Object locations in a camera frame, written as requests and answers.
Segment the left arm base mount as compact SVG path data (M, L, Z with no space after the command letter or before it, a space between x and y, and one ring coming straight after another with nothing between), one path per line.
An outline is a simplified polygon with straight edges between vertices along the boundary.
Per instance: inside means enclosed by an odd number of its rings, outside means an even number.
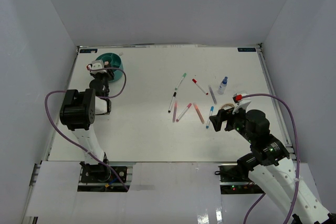
M119 179L111 169L104 165L90 165L84 162L80 162L80 165L78 192L126 193L128 191L128 168L126 166L111 166L120 177Z

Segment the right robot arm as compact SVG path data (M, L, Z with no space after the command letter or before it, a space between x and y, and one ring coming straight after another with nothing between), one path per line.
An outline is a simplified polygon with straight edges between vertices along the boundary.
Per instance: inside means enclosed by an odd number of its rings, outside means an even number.
M226 122L226 131L235 130L250 143L251 152L237 160L238 177L256 183L292 223L335 223L335 215L296 177L290 154L271 134L264 112L220 109L209 120L216 132Z

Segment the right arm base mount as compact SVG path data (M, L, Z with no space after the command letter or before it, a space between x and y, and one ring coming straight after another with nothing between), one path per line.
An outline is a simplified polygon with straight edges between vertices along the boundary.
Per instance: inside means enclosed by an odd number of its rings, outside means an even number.
M221 165L214 172L220 181L222 195L262 194L263 190L247 177L243 177L237 165Z

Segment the masking tape roll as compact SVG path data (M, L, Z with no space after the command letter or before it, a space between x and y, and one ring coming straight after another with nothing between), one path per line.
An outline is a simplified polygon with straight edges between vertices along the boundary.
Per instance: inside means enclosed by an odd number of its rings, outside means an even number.
M228 110L228 109L234 109L235 105L232 103L225 103L221 106L221 109Z

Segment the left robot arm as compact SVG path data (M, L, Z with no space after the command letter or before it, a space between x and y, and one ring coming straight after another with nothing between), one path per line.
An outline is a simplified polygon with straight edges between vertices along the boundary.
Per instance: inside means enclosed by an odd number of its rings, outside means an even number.
M114 79L111 68L89 71L94 79L89 89L78 91L68 89L60 109L60 121L76 137L78 144L83 148L85 161L84 166L95 165L93 176L101 182L110 178L111 168L106 153L100 147L95 134L93 123L96 115L108 115L111 112L111 101L109 95L109 81Z

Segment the grey clear pen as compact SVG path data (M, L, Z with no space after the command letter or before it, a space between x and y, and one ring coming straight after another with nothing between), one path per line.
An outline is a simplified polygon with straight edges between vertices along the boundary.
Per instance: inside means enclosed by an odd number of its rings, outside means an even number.
M209 92L211 94L211 97L212 97L212 100L213 100L214 104L217 104L217 100L215 98L215 94L213 92L213 89L212 89L211 85L208 85L208 89L209 89Z

